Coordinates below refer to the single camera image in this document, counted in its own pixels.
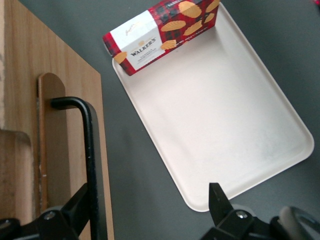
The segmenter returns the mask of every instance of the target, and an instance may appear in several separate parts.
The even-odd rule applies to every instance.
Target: wooden board
[[[0,129],[0,219],[27,224],[34,218],[33,163],[28,136]]]
[[[54,206],[63,206],[71,198],[67,115],[66,111],[56,110],[50,104],[51,99],[65,96],[65,86],[57,75],[45,73],[39,76],[38,122],[42,211]]]
[[[39,137],[37,114],[37,78],[54,73],[62,80],[67,96],[82,98],[97,112],[107,216],[108,238],[114,239],[111,196],[100,74],[67,46],[18,0],[4,3],[4,81],[3,129],[25,132],[33,146],[35,210],[40,213]],[[76,109],[66,113],[70,193],[86,182],[82,119]]]

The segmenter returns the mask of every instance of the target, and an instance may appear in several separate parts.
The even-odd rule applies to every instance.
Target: shortbread biscuit illustration
[[[198,5],[190,1],[182,1],[178,7],[181,14],[193,19],[199,17],[202,12]]]
[[[118,53],[117,55],[114,56],[114,60],[120,64],[122,63],[127,57],[127,52],[126,51],[122,51],[120,53]]]
[[[195,31],[197,31],[199,28],[202,27],[201,20],[193,24],[192,26],[188,27],[187,30],[185,30],[183,36],[188,36],[190,34],[193,34]]]
[[[215,14],[214,14],[214,13],[210,13],[210,14],[206,17],[204,23],[206,24],[206,23],[210,22],[212,19],[214,19],[214,17],[215,17]]]
[[[177,46],[177,40],[168,40],[161,45],[162,50],[173,49]]]
[[[213,9],[219,6],[220,0],[214,0],[209,6],[206,8],[205,12],[210,13]]]
[[[186,25],[186,22],[182,20],[171,21],[171,22],[168,22],[166,25],[164,25],[161,28],[161,31],[168,32],[168,31],[178,30],[178,29],[182,29],[185,25]]]

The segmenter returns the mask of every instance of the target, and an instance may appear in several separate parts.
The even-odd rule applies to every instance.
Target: white label
[[[126,59],[135,70],[165,53],[161,49],[163,43],[158,26],[148,10],[110,33],[119,49],[127,53]]]

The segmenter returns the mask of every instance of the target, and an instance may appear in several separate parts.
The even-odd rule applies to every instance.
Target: walkers logo
[[[137,56],[140,53],[142,53],[143,51],[145,51],[146,49],[148,49],[154,42],[156,41],[156,38],[152,38],[146,45],[144,45],[142,48],[140,48],[139,50],[136,50],[134,52],[131,53],[132,56]]]

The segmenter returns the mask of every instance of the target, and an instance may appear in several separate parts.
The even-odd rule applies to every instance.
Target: screw
[[[11,225],[11,222],[9,220],[5,220],[4,223],[0,224],[0,230],[5,229]]]
[[[44,219],[45,220],[50,220],[50,219],[53,219],[54,217],[55,217],[55,212],[54,211],[51,211],[51,212],[49,212],[48,214],[46,214],[45,216],[44,216]]]
[[[246,219],[248,217],[248,215],[244,211],[237,211],[236,215],[241,219]]]

